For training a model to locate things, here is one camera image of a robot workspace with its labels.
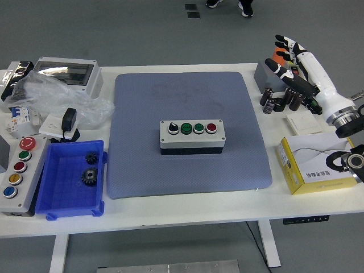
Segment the black gear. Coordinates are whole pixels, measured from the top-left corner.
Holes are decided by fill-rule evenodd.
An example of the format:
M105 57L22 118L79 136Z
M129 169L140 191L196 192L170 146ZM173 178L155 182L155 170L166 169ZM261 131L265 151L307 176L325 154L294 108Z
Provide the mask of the black gear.
M95 164L97 162L97 156L95 152L88 152L85 156L86 162L90 165Z
M89 187L95 186L97 183L97 169L96 168L86 169L81 175L81 180L83 183L85 183L86 186Z

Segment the gray floor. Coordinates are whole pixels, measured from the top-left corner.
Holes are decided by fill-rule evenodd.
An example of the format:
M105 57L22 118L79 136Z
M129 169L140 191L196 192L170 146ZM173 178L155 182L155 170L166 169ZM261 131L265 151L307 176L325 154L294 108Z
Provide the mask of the gray floor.
M195 3L201 19L188 19ZM338 91L363 89L364 2L237 0L0 0L0 69L41 56L95 59L100 66L256 63L271 57L275 34L315 54ZM362 143L364 133L352 137ZM281 268L272 272L364 272L364 214L285 226L272 221ZM250 225L257 237L256 223ZM0 272L47 272L54 237L0 239ZM73 235L65 272L102 266L238 259L241 272L268 272L244 223Z

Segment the black cable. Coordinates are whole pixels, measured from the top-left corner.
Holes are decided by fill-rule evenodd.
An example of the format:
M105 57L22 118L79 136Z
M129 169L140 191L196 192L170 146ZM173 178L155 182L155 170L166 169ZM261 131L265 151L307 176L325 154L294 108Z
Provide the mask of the black cable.
M267 269L269 270L269 272L270 272L270 273L272 273L271 269L270 269L270 268L269 268L269 266L268 266L267 259L266 259L266 257L264 256L263 252L261 251L261 249L260 249L260 247L259 247L259 245L258 245L257 239L255 239L254 233L251 231L251 228L249 227L248 222L245 222L245 223L246 223L246 225L248 226L248 228L249 228L249 230L250 230L250 233L251 233L251 235L252 235L252 236L253 236L253 238L254 238L254 242L255 242L255 244L256 244L256 246L257 246L257 248L258 248L258 250L259 250L259 252L260 252L260 254L261 254L261 256L262 256L262 258L263 258L264 263L265 263L265 264L266 264L266 266L267 266Z
M359 115L363 115L363 114L362 114L362 109L363 109L363 108L364 108L364 104L358 108L358 113L359 113Z

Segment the yellow box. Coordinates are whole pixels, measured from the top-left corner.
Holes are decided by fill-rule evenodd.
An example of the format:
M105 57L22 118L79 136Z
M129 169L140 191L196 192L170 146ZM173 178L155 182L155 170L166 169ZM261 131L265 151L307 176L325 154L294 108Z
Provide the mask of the yellow box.
M335 133L295 135L283 138L276 149L279 164L293 195L352 187L357 184L350 172L326 166L326 158L353 147L350 139ZM335 161L340 165L340 158Z

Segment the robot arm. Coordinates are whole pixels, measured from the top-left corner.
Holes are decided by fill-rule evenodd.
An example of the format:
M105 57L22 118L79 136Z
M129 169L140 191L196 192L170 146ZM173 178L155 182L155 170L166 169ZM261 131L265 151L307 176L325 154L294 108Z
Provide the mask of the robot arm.
M298 65L304 73L305 80L267 59L267 66L279 76L288 86L308 98L315 98L322 106L322 114L327 124L336 127L339 138L351 136L364 130L364 115L361 113L364 105L356 108L354 98L348 99L339 95L334 84L314 55L290 38L276 35L276 46L285 52L277 52L286 61ZM339 172L350 171L357 182L364 182L364 145L359 145L351 152L335 152L328 156L326 164ZM342 166L334 161L341 158Z
M272 59L266 60L267 66L297 92L308 98L314 97L322 107L326 123L336 127L339 138L364 130L364 116L352 100L337 93L330 77L315 56L290 38L280 35L276 35L276 38L276 46L286 50L277 54L297 64L304 72L306 81Z

